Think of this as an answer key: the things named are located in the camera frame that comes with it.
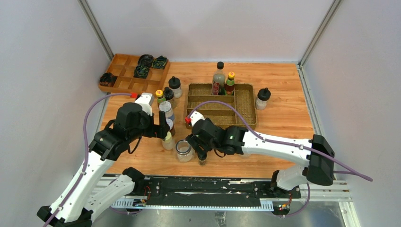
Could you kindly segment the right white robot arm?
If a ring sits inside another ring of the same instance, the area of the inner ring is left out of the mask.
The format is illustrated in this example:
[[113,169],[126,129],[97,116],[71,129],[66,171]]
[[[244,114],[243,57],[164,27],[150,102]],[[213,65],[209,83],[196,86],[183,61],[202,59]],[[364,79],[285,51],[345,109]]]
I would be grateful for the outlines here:
[[295,163],[286,170],[273,173],[270,191],[275,197],[283,197],[295,186],[314,183],[331,186],[334,180],[335,153],[324,136],[308,139],[289,139],[257,133],[240,126],[222,129],[209,118],[186,119],[192,132],[186,138],[195,149],[199,160],[214,150],[224,155],[263,155],[277,157]]

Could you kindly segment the yellow cap chili sauce bottle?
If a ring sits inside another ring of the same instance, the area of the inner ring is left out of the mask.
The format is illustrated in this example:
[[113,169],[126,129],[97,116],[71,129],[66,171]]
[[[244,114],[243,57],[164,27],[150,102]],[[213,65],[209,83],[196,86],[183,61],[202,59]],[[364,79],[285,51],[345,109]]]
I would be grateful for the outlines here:
[[229,72],[227,76],[227,80],[224,84],[224,95],[225,96],[232,96],[235,91],[235,73]]

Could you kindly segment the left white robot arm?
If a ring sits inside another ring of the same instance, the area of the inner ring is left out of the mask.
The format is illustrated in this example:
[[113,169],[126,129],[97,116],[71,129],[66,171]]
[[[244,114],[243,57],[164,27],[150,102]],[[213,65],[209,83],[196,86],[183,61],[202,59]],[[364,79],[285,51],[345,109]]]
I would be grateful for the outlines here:
[[125,103],[116,118],[95,134],[84,161],[70,184],[50,206],[42,206],[37,216],[52,227],[90,227],[98,216],[116,200],[131,193],[144,192],[144,175],[129,167],[102,191],[92,191],[104,173],[119,156],[130,150],[130,144],[143,137],[164,139],[169,131],[165,112],[159,111],[159,124],[148,104]]

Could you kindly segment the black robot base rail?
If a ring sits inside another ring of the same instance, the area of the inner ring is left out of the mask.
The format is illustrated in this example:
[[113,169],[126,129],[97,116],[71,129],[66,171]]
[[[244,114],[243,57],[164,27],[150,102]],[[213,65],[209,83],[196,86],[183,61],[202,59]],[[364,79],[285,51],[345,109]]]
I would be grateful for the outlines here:
[[291,191],[274,189],[269,179],[146,176],[137,189],[111,207],[127,211],[270,211],[286,215],[291,202],[300,198],[298,186]]

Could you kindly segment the tall black cap oil bottle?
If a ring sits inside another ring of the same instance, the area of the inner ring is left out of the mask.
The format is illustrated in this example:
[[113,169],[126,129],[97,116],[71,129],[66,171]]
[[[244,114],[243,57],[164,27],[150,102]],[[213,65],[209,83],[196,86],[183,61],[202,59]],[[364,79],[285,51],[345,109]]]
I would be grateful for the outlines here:
[[224,63],[219,61],[217,63],[217,70],[215,71],[212,79],[212,95],[223,95],[224,94],[224,83],[225,83],[225,73],[223,71]]

